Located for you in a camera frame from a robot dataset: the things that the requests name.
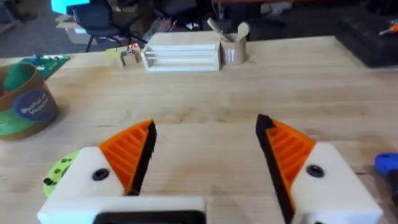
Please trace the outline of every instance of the dark floor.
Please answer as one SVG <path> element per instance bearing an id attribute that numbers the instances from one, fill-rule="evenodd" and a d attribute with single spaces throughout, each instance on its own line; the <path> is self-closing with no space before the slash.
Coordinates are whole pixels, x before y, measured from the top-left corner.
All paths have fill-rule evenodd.
<path id="1" fill-rule="evenodd" d="M 64 29 L 55 28 L 59 14 L 51 10 L 50 0 L 25 0 L 18 5 L 21 12 L 36 13 L 37 18 L 0 34 L 0 57 L 32 54 L 66 54 L 84 52 L 85 45 L 72 44 Z M 103 50 L 115 43 L 92 46 Z"/>
<path id="2" fill-rule="evenodd" d="M 290 11 L 273 17 L 274 20 L 261 19 L 249 21 L 251 40 L 310 37 L 333 35 L 335 22 L 342 14 L 348 14 L 358 7 L 347 4 L 344 7 L 294 6 Z M 55 18 L 50 0 L 24 0 L 18 5 L 22 12 L 37 14 L 37 18 L 22 23 L 19 27 L 0 34 L 0 57 L 21 57 L 32 54 L 67 54 L 84 52 L 84 44 L 73 44 L 65 30 L 55 28 Z M 228 27 L 229 21 L 222 22 Z M 100 51 L 117 46 L 104 41 L 93 45 L 91 51 Z"/>

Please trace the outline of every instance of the cardboard tube container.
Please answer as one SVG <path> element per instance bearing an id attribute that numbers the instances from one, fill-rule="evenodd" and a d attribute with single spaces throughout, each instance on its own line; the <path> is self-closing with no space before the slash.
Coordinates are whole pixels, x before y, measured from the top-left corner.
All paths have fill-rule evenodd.
<path id="1" fill-rule="evenodd" d="M 230 40 L 235 40 L 236 34 L 227 34 Z M 246 38 L 239 42 L 224 42 L 221 39 L 221 61 L 225 65 L 240 65 L 246 59 Z"/>
<path id="2" fill-rule="evenodd" d="M 18 140 L 45 129 L 58 115 L 58 107 L 36 67 L 22 63 L 31 78 L 16 90 L 0 96 L 0 139 Z M 0 67 L 0 83 L 8 66 Z"/>

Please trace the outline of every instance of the wooden utensil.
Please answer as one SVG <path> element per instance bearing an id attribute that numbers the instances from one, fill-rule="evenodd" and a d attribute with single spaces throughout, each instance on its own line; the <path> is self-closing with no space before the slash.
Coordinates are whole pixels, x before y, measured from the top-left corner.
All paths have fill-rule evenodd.
<path id="1" fill-rule="evenodd" d="M 238 26 L 238 35 L 236 36 L 235 42 L 241 41 L 245 36 L 249 34 L 250 27 L 247 22 L 242 22 Z"/>
<path id="2" fill-rule="evenodd" d="M 216 23 L 212 18 L 209 18 L 209 19 L 207 20 L 207 24 L 209 24 L 210 28 L 211 28 L 214 32 L 216 32 L 216 33 L 221 37 L 221 39 L 222 39 L 223 41 L 225 41 L 225 42 L 232 42 L 232 41 L 230 41 L 230 40 L 223 34 L 223 31 L 218 27 L 217 23 Z"/>

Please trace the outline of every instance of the wooden table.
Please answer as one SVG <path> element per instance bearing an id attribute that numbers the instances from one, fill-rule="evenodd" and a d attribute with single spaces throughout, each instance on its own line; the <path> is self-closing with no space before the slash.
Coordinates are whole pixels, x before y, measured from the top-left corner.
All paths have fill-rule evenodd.
<path id="1" fill-rule="evenodd" d="M 204 195 L 215 224 L 283 224 L 254 126 L 258 113 L 332 142 L 397 223 L 373 159 L 398 146 L 396 70 L 369 70 L 333 37 L 248 43 L 249 60 L 214 73 L 120 70 L 76 54 L 48 81 L 62 109 L 45 131 L 0 142 L 0 217 L 38 223 L 42 180 L 62 156 L 154 118 L 144 195 Z M 0 65 L 18 61 L 0 60 Z"/>

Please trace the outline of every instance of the green container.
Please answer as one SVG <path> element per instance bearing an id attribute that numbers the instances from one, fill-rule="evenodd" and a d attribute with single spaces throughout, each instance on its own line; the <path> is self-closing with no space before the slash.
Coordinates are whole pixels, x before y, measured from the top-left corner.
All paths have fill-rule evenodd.
<path id="1" fill-rule="evenodd" d="M 16 90 L 0 96 L 0 139 L 18 140 L 38 133 L 58 114 L 57 104 L 36 67 L 29 63 L 21 65 L 32 76 Z M 0 67 L 1 83 L 9 66 Z"/>

